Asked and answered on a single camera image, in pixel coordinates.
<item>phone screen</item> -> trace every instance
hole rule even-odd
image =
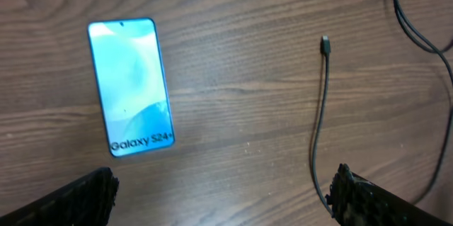
[[[150,18],[88,26],[110,153],[115,157],[174,143],[164,66]]]

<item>wood grain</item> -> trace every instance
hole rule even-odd
[[[443,46],[453,0],[401,0]],[[120,178],[110,225],[335,225],[309,173],[322,57],[331,86],[318,154],[406,200],[427,185],[447,123],[447,73],[400,30],[391,0],[0,0],[0,214],[99,166]],[[178,137],[107,150],[91,21],[152,17]],[[453,54],[445,56],[453,60]],[[453,222],[453,151],[420,207]]]

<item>black object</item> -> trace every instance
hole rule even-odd
[[[447,61],[447,59],[445,58],[445,56],[443,55],[443,52],[446,52],[450,48],[453,47],[453,40],[443,50],[437,49],[427,38],[425,38],[422,34],[420,34],[420,32],[418,32],[415,29],[415,27],[412,25],[412,23],[408,20],[408,18],[404,14],[403,9],[401,8],[399,0],[393,0],[393,2],[394,2],[394,10],[395,10],[396,18],[397,18],[401,28],[403,29],[404,33],[418,47],[420,47],[421,49],[423,49],[426,52],[435,53],[435,54],[437,54],[440,57],[440,59],[444,62],[445,67],[447,68],[448,75],[449,75],[450,81],[451,81],[452,86],[453,86],[453,72],[452,72],[452,68],[450,67],[450,64]],[[422,44],[420,41],[418,41],[417,38],[415,38],[413,36],[413,34],[409,31],[408,27],[418,38],[420,38],[426,45],[428,45],[428,47],[425,46],[424,44]],[[323,37],[323,40],[321,41],[321,52],[323,53],[323,55],[326,56],[326,79],[325,79],[325,84],[324,84],[323,99],[322,99],[322,102],[321,102],[321,112],[319,113],[318,125],[317,125],[317,128],[316,128],[316,133],[315,133],[315,137],[314,137],[314,141],[313,141],[313,146],[311,148],[310,163],[311,163],[311,177],[313,179],[313,182],[314,182],[314,185],[315,185],[315,188],[316,188],[316,192],[318,193],[318,196],[321,199],[321,202],[326,207],[327,211],[333,216],[333,211],[330,209],[330,207],[328,206],[326,200],[324,199],[324,197],[323,197],[323,195],[321,193],[321,189],[319,188],[318,178],[317,178],[317,175],[316,175],[316,150],[317,150],[317,145],[318,145],[319,133],[321,131],[321,127],[322,127],[322,123],[323,123],[324,108],[326,106],[326,97],[327,97],[327,88],[328,88],[328,73],[329,73],[328,61],[329,61],[330,52],[331,52],[330,43],[329,43],[328,39],[326,40],[324,38],[326,38],[326,36]],[[434,171],[434,173],[433,173],[433,175],[431,177],[431,180],[430,180],[430,183],[428,184],[428,187],[413,202],[415,204],[418,203],[420,200],[422,200],[431,191],[432,187],[434,186],[434,184],[435,184],[435,182],[437,180],[437,176],[439,175],[439,172],[440,172],[440,167],[442,166],[442,162],[443,162],[444,157],[445,157],[445,152],[447,151],[447,145],[448,145],[449,136],[451,134],[452,123],[453,123],[453,108],[450,108],[448,122],[447,122],[447,130],[445,132],[444,142],[443,142],[443,145],[442,145],[442,149],[440,151],[439,159],[437,160],[437,165],[436,165],[435,171]]]
[[[327,211],[332,215],[332,210],[327,205],[326,200],[324,200],[323,194],[321,189],[319,188],[318,183],[318,176],[316,175],[316,151],[318,149],[318,140],[319,134],[321,133],[321,128],[323,125],[323,118],[324,118],[324,108],[326,107],[326,99],[327,99],[327,90],[328,90],[328,70],[329,70],[329,57],[331,55],[331,42],[328,39],[327,35],[324,35],[321,39],[321,54],[325,57],[326,62],[326,77],[324,78],[324,92],[323,92],[323,100],[321,102],[321,112],[319,113],[318,119],[318,126],[316,127],[316,132],[314,135],[312,152],[311,152],[311,159],[310,159],[310,169],[311,169],[311,177],[313,178],[314,187],[316,188],[316,192],[318,193],[319,199],[326,207]]]
[[[342,226],[452,226],[405,202],[340,164],[326,196]]]
[[[437,49],[427,38],[425,38],[418,30],[415,29],[415,27],[412,25],[412,23],[408,20],[406,15],[403,12],[403,9],[401,8],[401,5],[399,3],[399,0],[393,0],[394,1],[394,9],[395,9],[395,14],[396,14],[396,19],[398,19],[398,22],[403,29],[404,33],[420,48],[422,48],[424,51],[429,52],[429,53],[435,53],[439,55],[440,59],[444,62],[445,67],[447,68],[448,75],[450,77],[450,81],[452,82],[453,85],[453,73],[452,73],[452,68],[450,67],[449,62],[443,55],[443,52],[448,51],[451,47],[453,47],[453,40],[448,44],[442,51]],[[420,41],[418,41],[414,36],[411,34],[411,32],[407,29],[408,26],[414,34],[419,37],[424,43],[426,43],[429,47],[424,46]],[[449,111],[449,120],[447,122],[447,131],[445,132],[444,136],[444,144],[442,146],[442,149],[440,151],[440,156],[439,159],[437,160],[437,166],[434,171],[434,174],[431,177],[431,181],[428,184],[428,187],[423,191],[423,193],[414,201],[414,203],[418,203],[420,200],[422,200],[426,194],[428,194],[432,187],[434,186],[434,183],[436,182],[437,175],[439,175],[440,167],[442,166],[442,161],[444,160],[445,156],[445,151],[447,150],[447,144],[449,140],[449,136],[451,133],[452,129],[452,119],[453,119],[453,108],[450,108]]]
[[[0,217],[1,226],[105,226],[115,205],[119,181],[99,168],[72,183]]]

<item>blue phone screen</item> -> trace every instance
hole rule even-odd
[[[156,26],[149,18],[92,23],[88,35],[110,152],[174,143]]]

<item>phone wallpaper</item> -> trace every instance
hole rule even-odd
[[[88,34],[113,156],[172,145],[173,126],[153,21],[92,23]]]

